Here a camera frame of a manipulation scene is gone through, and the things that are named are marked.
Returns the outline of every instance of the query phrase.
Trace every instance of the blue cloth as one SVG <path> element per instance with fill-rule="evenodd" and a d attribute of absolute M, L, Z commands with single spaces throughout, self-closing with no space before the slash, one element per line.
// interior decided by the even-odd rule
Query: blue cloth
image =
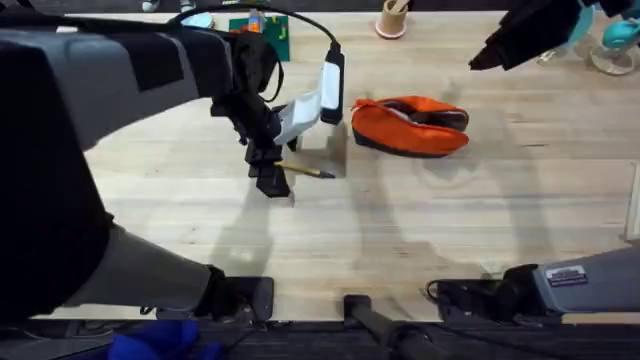
<path fill-rule="evenodd" d="M 195 321 L 153 321 L 138 333 L 114 337 L 109 360 L 183 360 L 198 340 Z M 207 346 L 198 360 L 215 360 L 219 345 Z"/>

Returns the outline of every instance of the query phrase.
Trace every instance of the yellow pencil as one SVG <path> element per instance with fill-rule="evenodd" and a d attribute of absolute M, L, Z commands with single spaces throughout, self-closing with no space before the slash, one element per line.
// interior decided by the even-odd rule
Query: yellow pencil
<path fill-rule="evenodd" d="M 312 169 L 312 168 L 308 168 L 308 167 L 304 167 L 301 165 L 296 165 L 296 164 L 290 164 L 290 163 L 286 163 L 284 161 L 278 161 L 275 163 L 277 166 L 280 166 L 283 169 L 286 170 L 291 170 L 291 171 L 296 171 L 302 174 L 306 174 L 309 176 L 313 176 L 313 177 L 317 177 L 320 179 L 335 179 L 336 176 L 326 172 L 326 171 L 322 171 L 322 170 L 318 170 L 318 169 Z"/>

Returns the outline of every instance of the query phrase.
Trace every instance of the black cable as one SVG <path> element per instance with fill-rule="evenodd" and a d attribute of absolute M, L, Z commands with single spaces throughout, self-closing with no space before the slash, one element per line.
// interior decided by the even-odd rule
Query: black cable
<path fill-rule="evenodd" d="M 282 83 L 284 82 L 284 69 L 282 68 L 282 62 L 280 61 L 279 57 L 276 57 L 276 61 L 278 61 L 278 86 L 276 87 L 276 92 L 269 100 L 261 96 L 262 101 L 266 103 L 273 102 L 278 97 L 278 94 L 280 94 L 280 89 L 282 89 Z"/>
<path fill-rule="evenodd" d="M 434 304 L 436 305 L 440 305 L 440 299 L 438 298 L 437 295 L 434 295 L 434 293 L 432 292 L 432 288 L 434 285 L 437 285 L 439 282 L 441 282 L 441 280 L 432 280 L 429 283 L 427 283 L 427 286 L 424 289 L 424 294 L 429 298 L 429 300 L 431 300 Z M 491 323 L 493 323 L 494 325 L 497 325 L 498 327 L 502 327 L 502 328 L 506 328 L 509 327 L 508 325 L 505 325 L 504 323 L 500 323 L 500 322 L 496 322 L 496 321 L 491 321 Z M 518 344 L 514 344 L 514 343 L 510 343 L 510 342 L 505 342 L 505 341 L 500 341 L 500 340 L 495 340 L 495 339 L 491 339 L 491 338 L 486 338 L 483 336 L 479 336 L 479 335 L 474 335 L 474 334 L 469 334 L 467 332 L 461 331 L 461 330 L 456 330 L 456 329 L 452 329 L 449 327 L 446 327 L 444 325 L 440 325 L 440 324 L 429 324 L 430 326 L 434 326 L 442 331 L 446 331 L 449 333 L 452 333 L 454 335 L 457 335 L 459 337 L 462 338 L 467 338 L 467 339 L 472 339 L 472 340 L 476 340 L 476 341 L 480 341 L 483 343 L 487 343 L 487 344 L 492 344 L 492 345 L 497 345 L 497 346 L 501 346 L 504 348 L 509 348 L 509 349 L 513 349 L 513 350 L 518 350 L 518 351 L 522 351 L 522 352 L 526 352 L 526 353 L 530 353 L 530 354 L 534 354 L 534 355 L 539 355 L 539 356 L 545 356 L 551 359 L 557 359 L 557 360 L 575 360 L 574 357 L 571 356 L 565 356 L 565 355 L 559 355 L 559 354 L 554 354 L 551 352 L 547 352 L 545 350 L 540 350 L 540 349 L 536 349 L 530 346 L 526 346 L 526 345 L 518 345 Z"/>
<path fill-rule="evenodd" d="M 440 305 L 440 299 L 436 295 L 433 295 L 433 293 L 431 292 L 431 288 L 433 287 L 433 285 L 436 285 L 439 282 L 440 280 L 431 280 L 424 288 L 424 294 L 427 295 L 429 300 L 431 300 L 436 305 Z"/>
<path fill-rule="evenodd" d="M 476 340 L 476 341 L 483 342 L 485 344 L 491 344 L 491 345 L 496 345 L 496 346 L 500 346 L 500 347 L 503 347 L 503 348 L 508 348 L 508 349 L 512 349 L 512 350 L 518 350 L 518 351 L 521 351 L 521 352 L 525 352 L 525 353 L 529 353 L 529 354 L 533 354 L 533 355 L 537 355 L 537 356 L 544 356 L 544 357 L 547 357 L 549 359 L 577 360 L 577 358 L 573 357 L 573 356 L 555 354 L 555 353 L 552 353 L 552 352 L 548 352 L 546 350 L 533 348 L 533 347 L 530 347 L 530 346 L 527 346 L 527 345 L 519 345 L 519 344 L 514 344 L 514 343 L 510 343 L 510 342 L 506 342 L 506 341 L 486 338 L 484 336 L 469 334 L 469 333 L 467 333 L 465 331 L 452 329 L 450 327 L 443 326 L 443 325 L 440 325 L 440 324 L 437 324 L 437 323 L 430 323 L 429 326 L 436 327 L 436 328 L 438 328 L 438 329 L 440 329 L 442 331 L 454 334 L 454 335 L 459 336 L 461 338 Z"/>
<path fill-rule="evenodd" d="M 278 9 L 272 6 L 267 6 L 267 5 L 260 5 L 260 4 L 227 4 L 227 5 L 210 5 L 210 6 L 203 6 L 203 7 L 198 7 L 189 11 L 185 11 L 183 13 L 180 13 L 178 15 L 176 15 L 174 18 L 172 18 L 171 20 L 167 21 L 167 24 L 170 25 L 176 25 L 176 24 L 180 24 L 180 22 L 190 16 L 193 15 L 197 15 L 197 14 L 202 14 L 205 12 L 218 12 L 220 10 L 251 10 L 251 9 L 256 9 L 256 10 L 260 10 L 260 11 L 270 11 L 270 12 L 276 12 L 279 14 L 283 14 L 283 15 L 287 15 L 287 16 L 291 16 L 293 18 L 296 18 L 298 20 L 302 20 L 310 25 L 313 25 L 314 27 L 318 28 L 320 31 L 322 31 L 323 33 L 325 33 L 329 39 L 331 39 L 332 43 L 338 44 L 338 40 L 336 40 L 336 37 L 333 36 L 333 34 L 331 33 L 331 31 L 329 31 L 326 27 L 320 25 L 319 23 L 315 22 L 314 20 L 309 19 L 306 16 L 302 16 L 300 14 L 297 14 L 293 11 L 289 11 L 289 10 L 284 10 L 284 9 Z"/>
<path fill-rule="evenodd" d="M 256 327 L 251 330 L 251 331 L 247 331 L 246 333 L 242 334 L 242 336 L 240 336 L 237 340 L 235 340 L 234 342 L 232 342 L 230 345 L 225 345 L 222 347 L 222 356 L 228 355 L 231 351 L 233 351 L 233 349 L 235 349 L 238 345 L 242 344 L 245 340 L 247 340 L 248 338 L 250 338 L 251 336 L 255 335 L 256 333 L 260 332 L 260 331 L 264 331 L 264 332 L 269 332 L 271 330 L 278 330 L 281 329 L 283 327 L 287 327 L 287 326 L 291 326 L 293 325 L 293 321 L 287 321 L 287 322 L 283 322 L 283 323 L 279 323 L 278 327 L 271 327 L 271 329 L 269 328 L 269 323 L 261 323 L 261 326 L 258 326 L 256 324 Z"/>

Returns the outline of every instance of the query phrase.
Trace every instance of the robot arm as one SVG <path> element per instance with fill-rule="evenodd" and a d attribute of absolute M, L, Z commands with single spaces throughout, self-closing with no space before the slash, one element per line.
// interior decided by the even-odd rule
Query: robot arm
<path fill-rule="evenodd" d="M 469 63 L 471 70 L 502 66 L 510 70 L 569 40 L 584 6 L 599 4 L 613 17 L 634 8 L 637 0 L 520 1 L 500 21 L 500 28 Z"/>
<path fill-rule="evenodd" d="M 80 32 L 50 31 L 57 26 Z M 281 118 L 258 95 L 275 64 L 275 51 L 260 34 L 186 28 L 179 21 L 0 16 L 1 153 L 10 209 L 0 242 L 0 321 L 80 304 L 213 318 L 250 306 L 255 318 L 268 319 L 272 279 L 226 277 L 113 223 L 83 151 L 139 119 L 211 97 L 249 143 L 246 161 L 258 187 L 269 196 L 288 195 L 282 169 L 273 164 L 281 160 L 282 146 L 273 141 Z"/>
<path fill-rule="evenodd" d="M 640 248 L 630 247 L 518 266 L 502 280 L 436 280 L 426 292 L 445 321 L 555 324 L 568 313 L 639 312 L 639 272 Z"/>
<path fill-rule="evenodd" d="M 472 70 L 509 70 L 565 43 L 581 5 L 599 3 L 608 16 L 639 5 L 635 0 L 522 1 L 470 62 Z M 425 295 L 445 321 L 556 324 L 566 313 L 640 311 L 640 248 L 631 247 L 570 261 L 523 265 L 502 280 L 435 280 Z"/>

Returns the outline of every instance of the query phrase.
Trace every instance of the blue object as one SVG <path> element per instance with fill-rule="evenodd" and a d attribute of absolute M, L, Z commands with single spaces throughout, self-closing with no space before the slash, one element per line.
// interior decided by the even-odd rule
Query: blue object
<path fill-rule="evenodd" d="M 132 335 L 118 335 L 109 348 L 108 360 L 183 360 L 198 340 L 195 321 L 154 321 Z M 218 345 L 210 345 L 198 360 L 215 360 Z"/>
<path fill-rule="evenodd" d="M 630 21 L 620 21 L 610 25 L 602 36 L 602 45 L 610 49 L 620 49 L 638 42 L 640 25 Z"/>

